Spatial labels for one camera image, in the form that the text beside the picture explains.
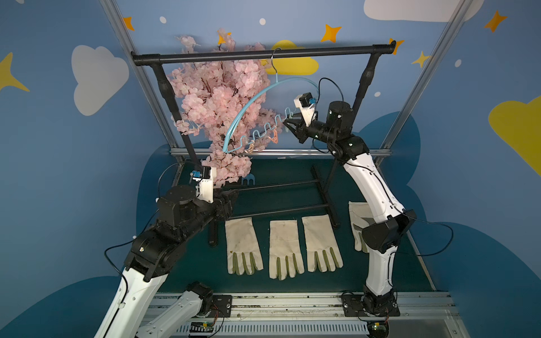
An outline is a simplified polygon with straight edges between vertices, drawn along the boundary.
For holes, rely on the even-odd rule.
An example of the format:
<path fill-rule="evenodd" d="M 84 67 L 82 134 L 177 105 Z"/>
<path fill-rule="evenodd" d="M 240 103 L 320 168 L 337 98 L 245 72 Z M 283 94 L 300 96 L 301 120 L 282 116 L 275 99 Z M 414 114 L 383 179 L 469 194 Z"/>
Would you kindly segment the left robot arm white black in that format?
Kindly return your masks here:
<path fill-rule="evenodd" d="M 238 191 L 212 189 L 210 197 L 207 201 L 195 187 L 178 185 L 158 198 L 156 222 L 131 242 L 118 290 L 96 337 L 170 337 L 187 321 L 210 313 L 212 289 L 193 282 L 163 313 L 142 322 L 187 243 L 207 225 L 231 217 Z"/>

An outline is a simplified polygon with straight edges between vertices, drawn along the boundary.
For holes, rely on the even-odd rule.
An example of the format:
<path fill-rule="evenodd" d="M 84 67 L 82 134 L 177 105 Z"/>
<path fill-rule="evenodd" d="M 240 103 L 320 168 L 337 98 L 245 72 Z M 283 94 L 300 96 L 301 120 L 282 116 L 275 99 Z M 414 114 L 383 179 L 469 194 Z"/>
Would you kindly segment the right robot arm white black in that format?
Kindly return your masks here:
<path fill-rule="evenodd" d="M 294 105 L 298 114 L 284 121 L 300 142 L 308 138 L 326 143 L 335 161 L 343 166 L 361 191 L 365 201 L 350 206 L 356 250 L 369 255 L 369 273 L 363 287 L 363 305 L 373 313 L 396 307 L 393 287 L 394 259 L 402 236 L 416 214 L 407 211 L 390 191 L 376 168 L 366 143 L 351 132 L 354 112 L 349 104 L 334 101 L 326 122 L 316 117 L 316 100 L 299 95 Z"/>

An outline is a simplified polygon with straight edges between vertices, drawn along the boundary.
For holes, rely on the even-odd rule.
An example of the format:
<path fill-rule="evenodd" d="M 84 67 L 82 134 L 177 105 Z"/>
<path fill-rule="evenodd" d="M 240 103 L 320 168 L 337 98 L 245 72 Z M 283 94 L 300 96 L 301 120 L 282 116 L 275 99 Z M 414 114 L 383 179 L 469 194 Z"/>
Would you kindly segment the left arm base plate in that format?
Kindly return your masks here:
<path fill-rule="evenodd" d="M 196 318 L 229 318 L 232 311 L 232 295 L 214 294 L 202 300 Z"/>

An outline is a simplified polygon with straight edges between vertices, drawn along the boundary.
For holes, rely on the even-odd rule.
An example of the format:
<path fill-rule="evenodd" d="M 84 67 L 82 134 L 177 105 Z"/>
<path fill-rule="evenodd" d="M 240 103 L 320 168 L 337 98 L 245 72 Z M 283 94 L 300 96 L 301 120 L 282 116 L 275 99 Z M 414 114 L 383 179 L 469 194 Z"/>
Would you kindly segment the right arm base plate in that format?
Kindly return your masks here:
<path fill-rule="evenodd" d="M 399 317 L 400 310 L 396 294 L 389 293 L 376 296 L 371 292 L 355 294 L 343 292 L 340 295 L 342 309 L 346 317 Z"/>

